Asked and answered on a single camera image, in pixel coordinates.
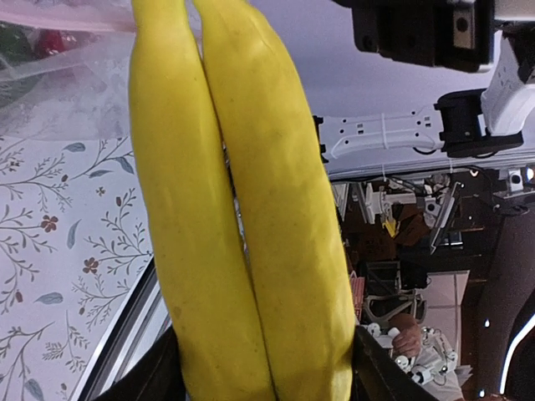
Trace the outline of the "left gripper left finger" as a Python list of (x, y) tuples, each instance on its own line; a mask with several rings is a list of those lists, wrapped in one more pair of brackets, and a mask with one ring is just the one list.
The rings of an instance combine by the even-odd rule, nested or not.
[(176, 334), (168, 328), (140, 361), (96, 401), (185, 401)]

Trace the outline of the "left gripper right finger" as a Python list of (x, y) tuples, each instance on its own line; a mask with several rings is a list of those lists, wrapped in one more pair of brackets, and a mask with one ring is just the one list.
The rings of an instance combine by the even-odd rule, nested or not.
[(370, 400), (436, 400), (396, 365), (364, 326), (354, 330), (353, 369)]

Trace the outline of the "yellow toy banana bunch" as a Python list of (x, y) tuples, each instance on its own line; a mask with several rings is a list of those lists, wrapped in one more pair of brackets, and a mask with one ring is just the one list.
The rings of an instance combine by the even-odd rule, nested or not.
[(135, 1), (130, 137), (193, 400), (347, 400), (355, 318), (294, 63), (246, 1)]

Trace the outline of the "clear zip top bag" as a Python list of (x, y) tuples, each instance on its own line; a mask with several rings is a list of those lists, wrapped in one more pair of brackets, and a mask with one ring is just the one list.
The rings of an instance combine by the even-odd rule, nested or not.
[(79, 46), (1, 70), (1, 134), (22, 140), (111, 140), (130, 133), (129, 64), (145, 19), (166, 33), (189, 1), (3, 1), (1, 22), (22, 27), (33, 47), (42, 30), (72, 33)]

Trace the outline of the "red toy apple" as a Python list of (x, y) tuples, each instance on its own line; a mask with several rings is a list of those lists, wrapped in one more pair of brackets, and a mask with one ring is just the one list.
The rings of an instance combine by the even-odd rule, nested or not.
[(47, 58), (75, 49), (78, 46), (79, 41), (72, 33), (46, 29), (39, 33), (34, 52), (39, 58)]

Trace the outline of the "green toy watermelon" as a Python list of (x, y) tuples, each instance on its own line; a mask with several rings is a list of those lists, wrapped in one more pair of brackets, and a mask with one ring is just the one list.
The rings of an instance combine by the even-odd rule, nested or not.
[(36, 60), (27, 32), (18, 25), (1, 22), (1, 70)]

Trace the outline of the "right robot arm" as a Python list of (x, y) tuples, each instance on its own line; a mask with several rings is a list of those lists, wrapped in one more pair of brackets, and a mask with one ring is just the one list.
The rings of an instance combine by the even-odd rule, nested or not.
[(396, 62), (465, 73), (492, 69), (484, 89), (441, 96), (407, 116), (314, 122), (324, 162), (369, 150), (491, 157), (523, 143), (534, 108), (534, 4), (531, 1), (346, 1), (354, 43)]

